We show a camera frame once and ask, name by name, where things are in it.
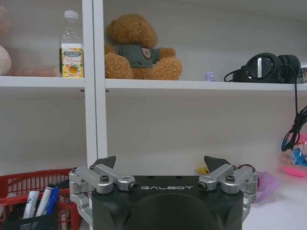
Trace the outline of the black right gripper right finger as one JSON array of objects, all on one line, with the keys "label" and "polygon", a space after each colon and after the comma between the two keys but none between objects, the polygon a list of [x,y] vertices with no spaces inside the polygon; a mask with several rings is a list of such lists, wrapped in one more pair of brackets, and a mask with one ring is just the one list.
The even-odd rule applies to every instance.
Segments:
[{"label": "black right gripper right finger", "polygon": [[237,194],[239,191],[255,194],[258,188],[258,173],[250,164],[231,165],[227,160],[204,156],[209,173],[199,177],[200,191],[213,191],[218,185],[227,194]]}]

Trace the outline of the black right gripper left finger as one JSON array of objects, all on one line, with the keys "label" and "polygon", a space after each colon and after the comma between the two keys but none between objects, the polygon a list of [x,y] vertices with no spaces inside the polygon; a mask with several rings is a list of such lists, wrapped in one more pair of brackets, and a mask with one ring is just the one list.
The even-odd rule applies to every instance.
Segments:
[{"label": "black right gripper left finger", "polygon": [[123,175],[114,170],[116,156],[97,159],[90,167],[79,166],[69,173],[71,194],[95,190],[99,194],[109,194],[116,187],[120,191],[131,192],[138,188],[132,175]]}]

